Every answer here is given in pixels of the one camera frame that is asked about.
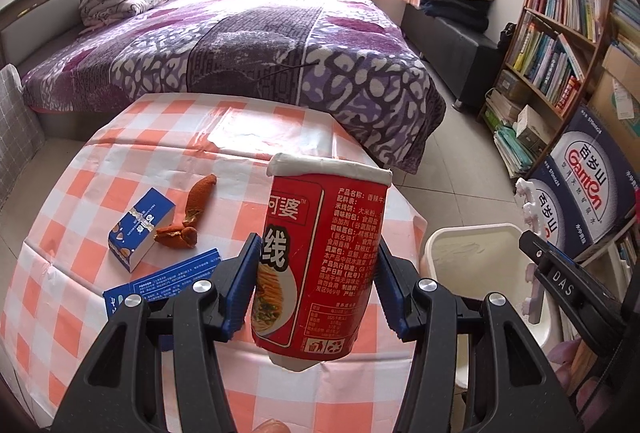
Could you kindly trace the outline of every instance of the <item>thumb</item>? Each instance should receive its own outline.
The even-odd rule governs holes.
[[[283,422],[271,418],[254,429],[254,433],[291,433],[291,430]]]

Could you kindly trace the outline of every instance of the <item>noodle picture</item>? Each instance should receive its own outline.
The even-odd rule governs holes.
[[[255,283],[254,308],[251,313],[252,326],[261,333],[273,326],[282,315],[283,293],[278,273],[263,263],[258,264]]]

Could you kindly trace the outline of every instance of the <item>purple bedspread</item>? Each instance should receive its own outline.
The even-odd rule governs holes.
[[[329,112],[415,173],[445,103],[369,0],[170,0],[81,36],[23,80],[36,111],[119,112],[147,92],[207,92]]]

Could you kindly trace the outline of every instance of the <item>white plastic bin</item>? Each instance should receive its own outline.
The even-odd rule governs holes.
[[[420,275],[442,283],[453,294],[484,299],[500,292],[522,316],[522,303],[531,296],[525,280],[530,259],[518,248],[522,231],[512,223],[448,227],[431,235],[420,259]],[[561,341],[558,307],[545,295],[540,323],[523,321],[548,352]],[[466,389],[468,337],[458,336],[456,385]]]

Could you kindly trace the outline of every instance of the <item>checkered tablecloth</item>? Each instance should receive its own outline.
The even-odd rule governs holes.
[[[271,189],[267,161],[279,151],[373,164],[321,112],[210,94],[151,94],[98,131],[62,175],[22,247],[0,335],[29,397],[51,417],[79,363],[107,321],[102,292],[218,248],[239,253],[262,232]],[[149,188],[177,206],[213,172],[218,184],[198,226],[195,251],[159,245],[129,274],[107,249],[108,231]],[[391,186],[383,236],[396,256],[417,264],[426,222]],[[240,432],[268,418],[293,433],[387,433],[393,427],[411,364],[411,344],[386,324],[375,289],[353,353],[302,373],[271,364],[245,323],[217,344],[220,368]],[[168,425],[178,431],[171,353],[164,354]]]

